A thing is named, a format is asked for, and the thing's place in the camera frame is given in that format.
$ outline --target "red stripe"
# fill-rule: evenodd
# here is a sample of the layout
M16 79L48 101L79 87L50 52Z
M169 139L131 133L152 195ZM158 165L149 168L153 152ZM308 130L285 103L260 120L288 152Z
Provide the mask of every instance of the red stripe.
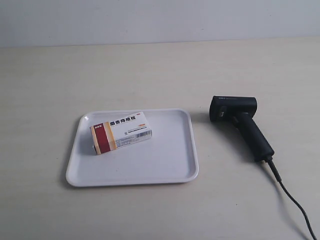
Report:
M105 127L102 123L93 126L101 153L110 151Z

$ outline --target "barcode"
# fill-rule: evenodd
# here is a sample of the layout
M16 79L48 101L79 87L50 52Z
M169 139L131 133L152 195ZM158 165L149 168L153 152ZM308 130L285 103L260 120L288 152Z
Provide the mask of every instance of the barcode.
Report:
M136 138L140 138L140 137L143 137L143 136L146 136L146 135L150 135L150 134L151 134L151 130L138 133L138 134L135 135L135 137Z

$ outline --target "barcode scanner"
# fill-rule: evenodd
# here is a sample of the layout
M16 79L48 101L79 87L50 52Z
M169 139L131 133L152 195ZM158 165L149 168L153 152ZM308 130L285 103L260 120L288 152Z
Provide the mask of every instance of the barcode scanner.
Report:
M249 146L254 160L256 162L265 161L268 163L284 192L301 210L312 239L317 240L305 210L290 195L282 183L281 177L273 163L272 156L275 154L275 151L253 120L256 111L257 100L254 97L214 96L211 101L209 115L211 122L231 122L239 130L244 141Z

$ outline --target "plastic tray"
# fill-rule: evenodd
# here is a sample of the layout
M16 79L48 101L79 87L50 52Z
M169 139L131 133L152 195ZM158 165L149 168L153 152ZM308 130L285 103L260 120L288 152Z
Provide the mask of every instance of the plastic tray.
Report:
M89 127L143 111L152 138L96 155ZM182 109L95 111L78 126L66 171L75 187L185 183L199 172L191 118Z

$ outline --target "white wall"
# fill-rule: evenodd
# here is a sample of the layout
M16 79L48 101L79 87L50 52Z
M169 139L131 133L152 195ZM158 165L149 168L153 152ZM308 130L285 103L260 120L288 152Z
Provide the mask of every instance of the white wall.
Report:
M0 47L316 35L319 0L0 0Z

